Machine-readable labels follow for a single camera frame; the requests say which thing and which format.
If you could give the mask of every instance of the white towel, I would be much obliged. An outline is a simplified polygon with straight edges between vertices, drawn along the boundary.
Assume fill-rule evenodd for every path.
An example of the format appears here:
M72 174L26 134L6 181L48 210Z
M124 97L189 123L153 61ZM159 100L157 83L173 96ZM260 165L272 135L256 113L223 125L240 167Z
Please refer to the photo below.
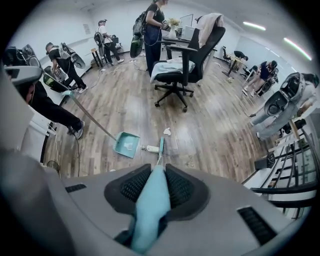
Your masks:
M225 27L224 16L221 13L210 13L200 18L196 28L199 32L199 48L204 46L214 28L215 23L218 27Z
M189 60L189 73L194 70L196 64ZM150 83L152 83L155 80L155 77L158 74L163 73L183 73L183 64L182 64L182 58L173 58L168 59L167 62L159 62L154 65Z

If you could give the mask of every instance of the white vase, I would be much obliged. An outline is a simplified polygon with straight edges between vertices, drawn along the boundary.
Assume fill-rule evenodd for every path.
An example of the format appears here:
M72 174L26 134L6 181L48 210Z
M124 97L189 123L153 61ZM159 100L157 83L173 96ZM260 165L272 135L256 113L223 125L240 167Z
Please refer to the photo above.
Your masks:
M171 30L169 32L168 38L170 39L176 39L176 26L171 26Z

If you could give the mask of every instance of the wooden floor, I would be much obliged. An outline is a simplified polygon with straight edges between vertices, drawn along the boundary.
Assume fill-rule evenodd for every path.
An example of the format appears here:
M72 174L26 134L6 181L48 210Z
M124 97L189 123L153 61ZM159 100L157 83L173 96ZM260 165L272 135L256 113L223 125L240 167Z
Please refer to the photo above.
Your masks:
M247 113L252 113L262 101L242 93L244 79L239 74L232 73L235 77L232 83L225 81L227 77L222 71L228 70L227 65L212 58L202 86L189 84L194 96L185 96L188 111L184 113L183 104L175 94L163 100L160 107L155 107L165 90L155 90L150 84L148 72L143 71L146 70L145 59L141 58L136 64L141 70L135 69L130 60L130 56L125 55L122 65L105 67L104 72L91 69L83 78L89 90L77 94L77 98L111 134L126 131L140 136L134 159L115 153L112 139L72 100L63 105L85 121L84 134L79 140L80 176L143 163L155 165L158 155L142 151L141 146L157 146L161 136L165 141L164 164L199 169L238 182L254 172L254 161L266 155L267 145L258 141L240 104ZM67 135L63 125L56 124L56 127L61 174L77 176L76 139ZM170 128L171 136L163 134L166 128ZM56 142L51 135L44 164L56 158Z

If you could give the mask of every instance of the ceiling light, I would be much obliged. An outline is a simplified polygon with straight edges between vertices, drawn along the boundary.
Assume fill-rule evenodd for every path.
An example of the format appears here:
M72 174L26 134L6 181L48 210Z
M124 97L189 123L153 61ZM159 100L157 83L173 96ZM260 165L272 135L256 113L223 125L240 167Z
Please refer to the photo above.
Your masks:
M256 25L256 24L253 24L253 23L250 23L250 22L244 21L243 24L247 25L247 26L250 26L250 27L253 27L253 28L256 28L256 29L259 29L259 30L263 30L263 31L266 30L266 28L264 26Z
M274 51L270 50L270 52L272 52L274 55L276 55L280 58L280 56L278 54L276 54Z
M294 42L289 40L288 38L284 38L284 41L286 41L288 44L292 45L294 48L296 48L300 53L302 53L309 61L312 60L312 58L303 50L301 49L298 45L296 45Z

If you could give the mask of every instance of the dustpan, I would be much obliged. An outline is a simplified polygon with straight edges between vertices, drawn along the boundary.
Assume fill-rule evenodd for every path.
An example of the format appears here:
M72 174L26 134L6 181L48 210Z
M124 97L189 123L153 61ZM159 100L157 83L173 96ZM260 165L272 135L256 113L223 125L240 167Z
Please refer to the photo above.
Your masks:
M103 130L109 137L111 137L115 143L113 146L113 150L123 156L126 156L128 158L134 158L138 143L139 143L139 136L133 135L131 133L127 132L120 132L116 137L114 137L112 134L110 134L105 128L101 126L100 123L98 123L97 120L93 118L92 115L84 108L84 106L81 105L81 103L76 99L75 94L73 91L67 90L62 93L63 96L69 96L75 104L78 105L78 107L101 129Z

